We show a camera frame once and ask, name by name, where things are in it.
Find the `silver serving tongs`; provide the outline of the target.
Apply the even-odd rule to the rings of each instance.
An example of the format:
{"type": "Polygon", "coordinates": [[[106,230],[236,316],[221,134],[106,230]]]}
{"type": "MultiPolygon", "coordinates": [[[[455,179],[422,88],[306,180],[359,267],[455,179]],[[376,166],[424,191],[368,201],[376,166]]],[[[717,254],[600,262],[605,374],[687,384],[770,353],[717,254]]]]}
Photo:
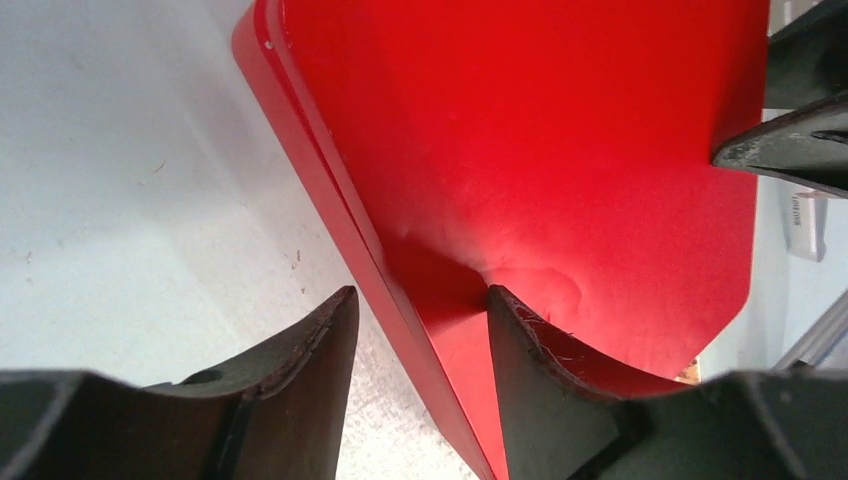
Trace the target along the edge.
{"type": "Polygon", "coordinates": [[[778,199],[788,253],[807,261],[821,262],[826,253],[827,198],[818,190],[782,182],[778,199]]]}

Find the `red chocolate box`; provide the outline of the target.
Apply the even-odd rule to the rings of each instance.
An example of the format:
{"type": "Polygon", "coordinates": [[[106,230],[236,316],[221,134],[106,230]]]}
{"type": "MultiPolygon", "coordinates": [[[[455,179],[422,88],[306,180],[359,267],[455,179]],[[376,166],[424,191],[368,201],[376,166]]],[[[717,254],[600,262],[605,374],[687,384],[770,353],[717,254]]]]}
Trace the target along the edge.
{"type": "Polygon", "coordinates": [[[469,373],[452,376],[415,308],[384,274],[373,225],[294,64],[283,17],[281,1],[251,2],[231,37],[236,63],[436,427],[479,478],[506,479],[485,323],[475,324],[469,373]]]}

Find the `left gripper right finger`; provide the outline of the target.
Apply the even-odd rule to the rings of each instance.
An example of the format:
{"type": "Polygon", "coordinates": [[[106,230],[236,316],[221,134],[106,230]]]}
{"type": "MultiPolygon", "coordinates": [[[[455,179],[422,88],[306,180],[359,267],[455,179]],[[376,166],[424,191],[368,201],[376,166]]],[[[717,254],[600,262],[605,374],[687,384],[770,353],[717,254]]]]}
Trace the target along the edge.
{"type": "Polygon", "coordinates": [[[513,479],[847,475],[845,371],[735,371],[688,385],[594,349],[500,285],[487,320],[513,479]]]}

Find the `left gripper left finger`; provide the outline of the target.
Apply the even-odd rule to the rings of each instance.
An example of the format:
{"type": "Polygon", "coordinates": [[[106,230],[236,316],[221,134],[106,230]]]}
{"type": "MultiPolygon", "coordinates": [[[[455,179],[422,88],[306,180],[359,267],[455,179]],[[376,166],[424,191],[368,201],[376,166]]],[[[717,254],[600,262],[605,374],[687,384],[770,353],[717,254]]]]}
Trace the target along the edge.
{"type": "Polygon", "coordinates": [[[302,320],[179,383],[5,371],[1,475],[332,479],[358,329],[358,293],[345,286],[302,320]]]}

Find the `red box lid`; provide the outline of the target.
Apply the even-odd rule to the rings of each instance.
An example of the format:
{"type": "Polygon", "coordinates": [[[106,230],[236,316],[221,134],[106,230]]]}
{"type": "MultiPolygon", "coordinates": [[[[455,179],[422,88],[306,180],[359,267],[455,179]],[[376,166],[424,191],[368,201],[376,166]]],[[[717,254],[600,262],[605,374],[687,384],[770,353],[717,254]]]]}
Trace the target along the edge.
{"type": "Polygon", "coordinates": [[[281,1],[344,171],[450,374],[502,285],[673,377],[742,309],[765,1],[281,1]]]}

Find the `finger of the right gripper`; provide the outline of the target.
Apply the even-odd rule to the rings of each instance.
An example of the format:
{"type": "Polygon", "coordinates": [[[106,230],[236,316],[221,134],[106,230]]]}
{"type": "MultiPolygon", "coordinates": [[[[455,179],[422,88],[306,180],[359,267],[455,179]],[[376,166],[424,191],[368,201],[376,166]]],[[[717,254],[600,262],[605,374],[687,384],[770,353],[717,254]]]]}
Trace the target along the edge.
{"type": "Polygon", "coordinates": [[[798,109],[847,91],[847,2],[827,0],[772,35],[765,106],[798,109]]]}
{"type": "Polygon", "coordinates": [[[721,144],[712,165],[847,197],[847,101],[824,99],[721,144]]]}

